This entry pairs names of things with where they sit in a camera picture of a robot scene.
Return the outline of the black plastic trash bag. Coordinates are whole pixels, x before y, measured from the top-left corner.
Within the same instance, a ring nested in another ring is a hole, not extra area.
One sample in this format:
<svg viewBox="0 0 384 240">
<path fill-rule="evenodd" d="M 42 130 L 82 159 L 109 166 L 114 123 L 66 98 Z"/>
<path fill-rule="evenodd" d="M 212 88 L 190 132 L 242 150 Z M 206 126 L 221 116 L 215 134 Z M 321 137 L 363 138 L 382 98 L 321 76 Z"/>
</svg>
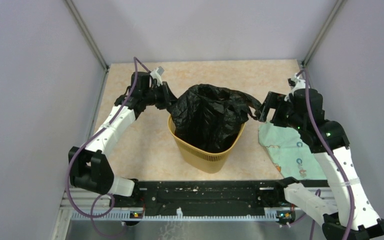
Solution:
<svg viewBox="0 0 384 240">
<path fill-rule="evenodd" d="M 239 90 L 211 84 L 188 88 L 168 112 L 175 125 L 175 136 L 209 153 L 229 149 L 249 119 L 258 120 L 261 102 Z"/>
</svg>

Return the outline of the yellow ribbed trash bin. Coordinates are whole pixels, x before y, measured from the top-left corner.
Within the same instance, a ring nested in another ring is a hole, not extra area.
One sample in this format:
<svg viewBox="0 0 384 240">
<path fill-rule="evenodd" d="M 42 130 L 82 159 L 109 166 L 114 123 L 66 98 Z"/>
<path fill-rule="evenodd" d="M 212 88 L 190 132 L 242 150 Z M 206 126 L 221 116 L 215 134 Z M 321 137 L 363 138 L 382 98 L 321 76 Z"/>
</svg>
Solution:
<svg viewBox="0 0 384 240">
<path fill-rule="evenodd" d="M 204 151 L 177 137 L 175 135 L 176 126 L 172 120 L 171 115 L 168 117 L 167 125 L 183 160 L 200 171 L 208 174 L 215 174 L 219 172 L 225 165 L 225 162 L 229 158 L 231 151 L 240 139 L 246 124 L 244 123 L 241 125 L 238 134 L 236 135 L 233 143 L 229 146 L 229 148 L 219 153 Z"/>
</svg>

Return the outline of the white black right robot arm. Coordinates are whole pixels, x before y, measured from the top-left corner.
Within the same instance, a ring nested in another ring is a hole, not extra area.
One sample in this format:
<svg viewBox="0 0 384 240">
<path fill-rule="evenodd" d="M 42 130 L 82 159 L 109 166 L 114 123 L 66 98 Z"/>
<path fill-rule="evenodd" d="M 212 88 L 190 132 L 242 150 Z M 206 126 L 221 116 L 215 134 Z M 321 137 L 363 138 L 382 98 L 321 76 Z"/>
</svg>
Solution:
<svg viewBox="0 0 384 240">
<path fill-rule="evenodd" d="M 384 236 L 384 219 L 370 205 L 355 170 L 350 142 L 337 121 L 327 120 L 323 97 L 315 89 L 289 94 L 270 91 L 258 108 L 261 122 L 274 110 L 271 123 L 296 130 L 325 174 L 335 204 L 310 192 L 294 177 L 276 182 L 273 200 L 299 207 L 322 228 L 327 240 L 370 240 Z"/>
</svg>

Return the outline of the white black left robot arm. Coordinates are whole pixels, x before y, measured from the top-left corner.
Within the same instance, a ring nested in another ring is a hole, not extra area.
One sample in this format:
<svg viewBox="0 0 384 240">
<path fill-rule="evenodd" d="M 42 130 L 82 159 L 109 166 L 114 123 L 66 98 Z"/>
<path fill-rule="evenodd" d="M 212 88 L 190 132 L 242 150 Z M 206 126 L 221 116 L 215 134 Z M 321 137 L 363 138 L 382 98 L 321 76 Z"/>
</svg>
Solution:
<svg viewBox="0 0 384 240">
<path fill-rule="evenodd" d="M 119 195 L 129 207 L 140 202 L 141 194 L 135 190 L 135 181 L 115 176 L 108 157 L 124 131 L 146 107 L 165 110 L 177 101 L 168 84 L 162 80 L 163 73 L 161 66 L 151 72 L 133 73 L 127 93 L 116 99 L 96 136 L 87 141 L 83 149 L 71 148 L 68 159 L 73 164 L 68 178 L 72 186 L 100 195 Z"/>
</svg>

